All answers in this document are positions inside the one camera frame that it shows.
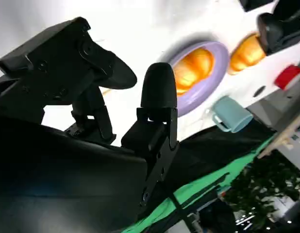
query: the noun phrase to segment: green leaves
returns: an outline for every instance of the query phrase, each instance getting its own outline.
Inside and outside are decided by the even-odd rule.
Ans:
[[[267,197],[288,196],[294,201],[300,198],[300,170],[274,150],[270,156],[255,159],[231,186],[225,200],[235,211],[254,214],[253,226],[260,229],[267,215],[276,211]]]

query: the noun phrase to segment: black surface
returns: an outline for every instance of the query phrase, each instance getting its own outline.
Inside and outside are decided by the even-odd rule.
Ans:
[[[0,117],[0,233],[104,233],[136,221],[147,164],[127,149]]]
[[[300,17],[300,0],[280,0],[273,14],[282,21],[290,21]]]
[[[263,5],[273,2],[273,0],[239,0],[244,11],[251,11]]]

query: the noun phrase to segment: black bracket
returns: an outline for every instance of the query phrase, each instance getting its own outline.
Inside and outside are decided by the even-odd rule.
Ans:
[[[141,206],[147,204],[157,182],[163,181],[179,148],[176,108],[137,108],[137,121],[121,140],[148,164]]]
[[[76,123],[66,129],[66,133],[92,143],[110,145],[115,140],[116,135],[112,133],[108,110],[98,86],[90,85],[72,107],[71,114]]]

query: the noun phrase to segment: purple plate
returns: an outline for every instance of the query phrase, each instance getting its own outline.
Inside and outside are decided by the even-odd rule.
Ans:
[[[227,48],[215,41],[200,42],[189,46],[172,58],[169,61],[170,65],[174,67],[186,55],[198,48],[204,48],[213,54],[215,58],[214,69],[208,78],[195,84],[186,93],[177,97],[178,117],[200,106],[215,91],[226,74],[229,65],[230,56]]]

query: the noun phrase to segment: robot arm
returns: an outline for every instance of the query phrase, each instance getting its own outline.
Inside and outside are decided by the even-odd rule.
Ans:
[[[177,98],[166,63],[150,66],[137,121],[115,139],[99,86],[132,70],[95,44],[84,18],[50,27],[0,59],[0,232],[117,232],[133,224],[177,152]],[[46,105],[72,104],[65,132]]]

